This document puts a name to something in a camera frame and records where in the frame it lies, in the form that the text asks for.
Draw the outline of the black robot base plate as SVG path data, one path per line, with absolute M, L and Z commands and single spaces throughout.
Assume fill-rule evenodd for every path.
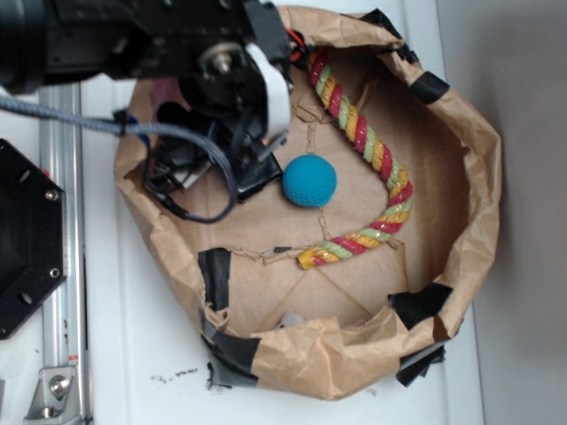
M 65 192 L 1 141 L 1 339 L 13 337 L 66 277 Z

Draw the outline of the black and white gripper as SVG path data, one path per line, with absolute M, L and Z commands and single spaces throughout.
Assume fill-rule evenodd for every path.
M 187 18 L 194 71 L 179 80 L 183 98 L 230 129 L 242 120 L 247 162 L 265 161 L 291 121 L 291 46 L 278 10 L 261 1 L 196 1 Z

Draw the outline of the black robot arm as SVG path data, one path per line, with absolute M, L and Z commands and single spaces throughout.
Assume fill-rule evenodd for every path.
M 185 102 L 265 159 L 291 121 L 291 46 L 262 1 L 4 1 L 1 84 L 12 94 L 84 81 L 175 77 Z

